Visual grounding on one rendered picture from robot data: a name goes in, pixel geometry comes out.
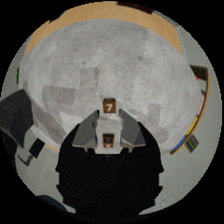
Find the brown wooden cube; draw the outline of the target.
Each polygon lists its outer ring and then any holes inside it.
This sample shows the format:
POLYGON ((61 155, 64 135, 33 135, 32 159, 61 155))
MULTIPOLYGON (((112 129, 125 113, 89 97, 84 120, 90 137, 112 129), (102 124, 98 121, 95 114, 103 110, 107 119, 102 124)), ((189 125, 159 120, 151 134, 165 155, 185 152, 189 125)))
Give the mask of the brown wooden cube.
POLYGON ((113 138, 105 138, 104 145, 105 145, 105 147, 112 147, 113 146, 113 138))
POLYGON ((103 100, 104 113, 116 113, 115 98, 108 98, 103 100))

